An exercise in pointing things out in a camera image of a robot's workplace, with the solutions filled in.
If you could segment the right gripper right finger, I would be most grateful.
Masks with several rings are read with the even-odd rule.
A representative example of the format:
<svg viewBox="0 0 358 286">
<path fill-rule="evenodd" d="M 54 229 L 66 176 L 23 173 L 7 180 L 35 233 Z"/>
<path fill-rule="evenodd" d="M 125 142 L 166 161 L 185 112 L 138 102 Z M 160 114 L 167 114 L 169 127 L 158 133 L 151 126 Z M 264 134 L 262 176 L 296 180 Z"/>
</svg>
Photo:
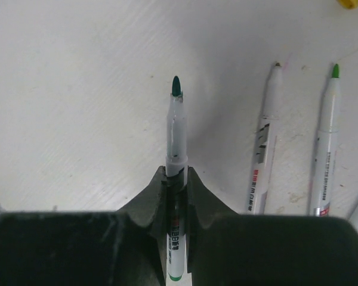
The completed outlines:
<svg viewBox="0 0 358 286">
<path fill-rule="evenodd" d="M 358 285 L 358 233 L 337 217 L 238 214 L 190 168 L 193 285 Z"/>
</svg>

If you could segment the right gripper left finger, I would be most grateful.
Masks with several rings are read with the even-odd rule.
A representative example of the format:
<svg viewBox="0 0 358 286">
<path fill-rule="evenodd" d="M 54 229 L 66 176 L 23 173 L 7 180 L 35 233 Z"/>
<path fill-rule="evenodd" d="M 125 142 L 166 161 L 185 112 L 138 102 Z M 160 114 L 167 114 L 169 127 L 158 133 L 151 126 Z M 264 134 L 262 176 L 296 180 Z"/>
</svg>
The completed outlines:
<svg viewBox="0 0 358 286">
<path fill-rule="evenodd" d="M 165 285 L 166 177 L 119 210 L 0 214 L 0 285 Z"/>
</svg>

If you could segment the dark red capped marker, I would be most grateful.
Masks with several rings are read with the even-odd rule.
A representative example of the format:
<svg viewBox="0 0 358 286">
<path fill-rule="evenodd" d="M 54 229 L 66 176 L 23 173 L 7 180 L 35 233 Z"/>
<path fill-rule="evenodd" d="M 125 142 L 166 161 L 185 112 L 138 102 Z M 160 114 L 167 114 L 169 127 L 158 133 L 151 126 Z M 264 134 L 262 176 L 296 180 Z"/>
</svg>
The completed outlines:
<svg viewBox="0 0 358 286">
<path fill-rule="evenodd" d="M 166 117 L 165 173 L 168 191 L 168 276 L 179 281 L 184 273 L 185 188 L 188 172 L 187 117 L 178 76 L 172 80 L 169 110 Z"/>
</svg>

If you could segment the yellow green capped marker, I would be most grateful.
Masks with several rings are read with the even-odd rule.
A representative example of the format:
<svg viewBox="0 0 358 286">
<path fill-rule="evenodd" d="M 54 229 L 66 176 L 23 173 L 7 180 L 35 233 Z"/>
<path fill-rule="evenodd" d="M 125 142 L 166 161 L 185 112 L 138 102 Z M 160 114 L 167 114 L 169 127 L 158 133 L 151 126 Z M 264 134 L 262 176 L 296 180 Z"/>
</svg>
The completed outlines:
<svg viewBox="0 0 358 286">
<path fill-rule="evenodd" d="M 276 63 L 272 67 L 267 81 L 263 110 L 255 141 L 252 175 L 246 205 L 246 212 L 250 215 L 264 213 L 276 148 L 282 95 L 283 67 L 280 63 Z"/>
</svg>

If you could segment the dark green capped marker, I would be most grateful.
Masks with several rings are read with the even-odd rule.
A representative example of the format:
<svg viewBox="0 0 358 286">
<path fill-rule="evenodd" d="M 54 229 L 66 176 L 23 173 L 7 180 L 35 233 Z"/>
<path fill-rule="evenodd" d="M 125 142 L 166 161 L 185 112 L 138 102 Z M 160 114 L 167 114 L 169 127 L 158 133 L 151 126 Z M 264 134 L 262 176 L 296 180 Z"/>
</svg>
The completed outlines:
<svg viewBox="0 0 358 286">
<path fill-rule="evenodd" d="M 335 63 L 322 97 L 320 122 L 317 130 L 316 156 L 314 158 L 314 175 L 310 197 L 310 214 L 312 216 L 329 215 L 334 188 L 341 99 L 340 66 Z"/>
</svg>

